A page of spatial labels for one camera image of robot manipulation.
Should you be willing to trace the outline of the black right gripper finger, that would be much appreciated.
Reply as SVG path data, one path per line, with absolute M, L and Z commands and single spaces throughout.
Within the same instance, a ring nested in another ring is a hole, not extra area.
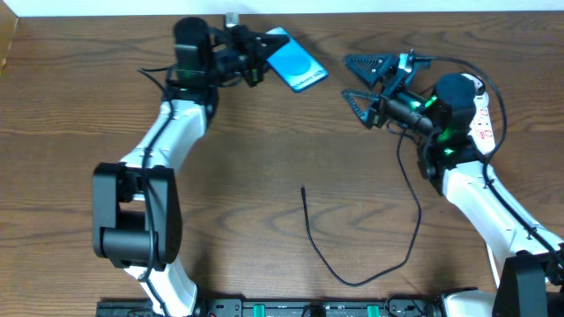
M 398 64 L 394 55 L 346 55 L 345 67 L 354 74 L 368 89 L 376 84 Z
M 378 119 L 381 103 L 380 95 L 374 92 L 363 92 L 353 89 L 345 89 L 341 92 L 344 101 L 351 108 L 360 124 L 371 129 Z

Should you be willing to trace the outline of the blue smartphone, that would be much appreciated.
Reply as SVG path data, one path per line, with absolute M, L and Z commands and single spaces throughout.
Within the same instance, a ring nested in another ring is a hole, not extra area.
M 288 42 L 267 62 L 293 92 L 303 92 L 329 76 L 329 72 L 284 28 L 273 28 L 267 34 L 288 38 Z

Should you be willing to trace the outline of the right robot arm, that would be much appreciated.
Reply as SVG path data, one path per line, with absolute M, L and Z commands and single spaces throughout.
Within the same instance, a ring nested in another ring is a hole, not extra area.
M 422 93 L 411 90 L 417 72 L 434 61 L 414 51 L 400 55 L 346 55 L 345 67 L 365 86 L 347 89 L 344 100 L 371 129 L 395 123 L 419 137 L 422 176 L 471 222 L 485 241 L 492 264 L 501 266 L 495 292 L 445 291 L 444 316 L 561 316 L 563 239 L 540 224 L 504 187 L 491 160 L 503 141 L 494 137 L 489 96 L 502 98 L 493 80 L 475 65 L 449 73 Z

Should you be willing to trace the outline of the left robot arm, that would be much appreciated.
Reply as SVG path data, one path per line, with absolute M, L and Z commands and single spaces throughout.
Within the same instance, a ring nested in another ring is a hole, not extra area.
M 182 213 L 176 174 L 190 149 L 207 132 L 219 89 L 245 82 L 254 87 L 269 69 L 267 60 L 289 38 L 250 30 L 228 13 L 225 25 L 202 18 L 179 20 L 173 28 L 175 62 L 157 83 L 160 112 L 137 146 L 116 163 L 93 170 L 93 251 L 124 269 L 149 297 L 156 316 L 199 316 L 197 284 L 178 256 Z

